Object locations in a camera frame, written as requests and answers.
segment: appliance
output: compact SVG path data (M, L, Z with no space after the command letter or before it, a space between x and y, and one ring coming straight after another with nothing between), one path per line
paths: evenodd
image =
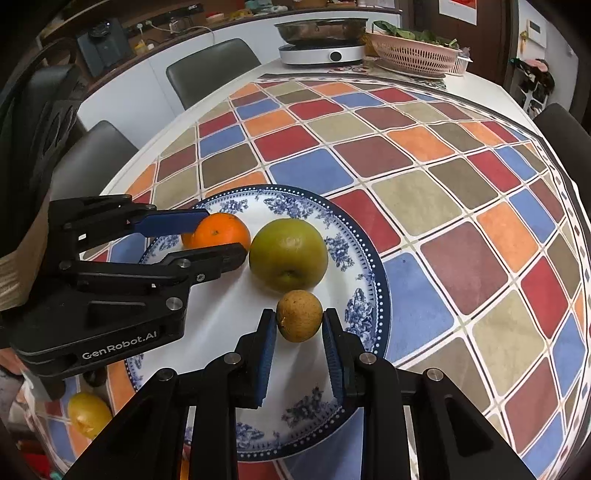
M277 30L289 45L279 48L287 65L350 63L363 60L366 18L334 18L277 24Z
M90 74L98 77L110 67L133 56L121 23L116 18L100 22L76 36Z

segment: orange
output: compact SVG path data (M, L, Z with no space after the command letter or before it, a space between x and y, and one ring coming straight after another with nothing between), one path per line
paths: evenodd
M251 247L251 233L248 227L231 213L211 214L202 220L193 233L182 234L181 239L186 248L242 244L248 252Z

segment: yellow fruit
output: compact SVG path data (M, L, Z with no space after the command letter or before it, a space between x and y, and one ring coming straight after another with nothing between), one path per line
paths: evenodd
M78 432L94 440L113 415L102 399L92 393L80 392L68 402L68 417Z
M284 293L318 285L328 268L329 255L316 228L297 218L281 218L256 234L248 262L256 278Z
M277 326L290 342L305 342L312 338L322 324L322 304L305 290L293 290L277 303Z

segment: checkered tablecloth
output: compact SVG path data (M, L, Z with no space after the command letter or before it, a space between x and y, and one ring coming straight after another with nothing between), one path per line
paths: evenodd
M590 237L542 138L442 91L345 75L264 76L194 121L128 186L135 201L184 208L260 183L326 196L384 263L386 358L441 368L536 477L557 476L589 426ZM132 235L85 259L138 260L145 247ZM69 379L38 412L66 464L87 441L64 406L87 388ZM124 363L111 365L113 410L133 393ZM358 412L303 453L243 463L241 479L358 478L361 425Z

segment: orange square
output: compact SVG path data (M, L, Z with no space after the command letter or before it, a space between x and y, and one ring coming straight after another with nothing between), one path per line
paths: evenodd
M72 425L69 423L66 424L66 429L68 431L68 437L70 438L70 446L72 447L72 451L74 452L74 456L78 458L82 455L82 452L86 450L86 448L90 445L90 440L82 435L78 430L76 430Z
M316 92L326 96L341 95L343 93L358 92L355 87L352 87L348 83L326 83L325 85L318 85L318 87L312 88Z
M256 83L249 83L248 85L242 87L240 90L237 90L236 92L231 94L230 98L234 100L235 98L245 97L246 95L250 95L251 93L256 93L258 91L259 88L258 86L256 86Z
M577 299L574 301L574 313L577 316L577 320L579 321L579 326L581 327L581 333L583 334L583 338L585 337L585 300L583 298L583 289L579 291L577 295Z
M489 147L496 147L497 145L505 144L505 142L497 137L491 130L479 122L467 122L461 123L460 125Z
M107 386L109 390L109 397L111 398L111 411L115 415L121 410L125 404L135 395L135 391L127 370L125 369L125 362L115 362L107 365Z
M388 137L414 155L420 162L438 160L453 155L455 152L439 140L425 127L412 127L407 130L394 130Z
M267 178L264 176L263 172L261 171L253 171L248 175L244 175L243 177L238 177L228 183L224 183L219 187L215 187L214 189L209 190L205 194L204 198L210 197L215 195L216 193L225 192L226 190L232 190L238 187L244 187L246 185L258 185L261 183L269 183Z
M285 110L276 110L275 112L265 113L244 122L244 126L251 137L279 130L280 128L292 125L296 120Z
M144 190L148 190L154 183L155 172L156 163L152 163L138 178L135 179L135 182L131 184L131 187L127 189L126 193L129 193L132 197L137 197Z
M517 273L538 251L538 244L507 202L481 213L476 218L505 259Z

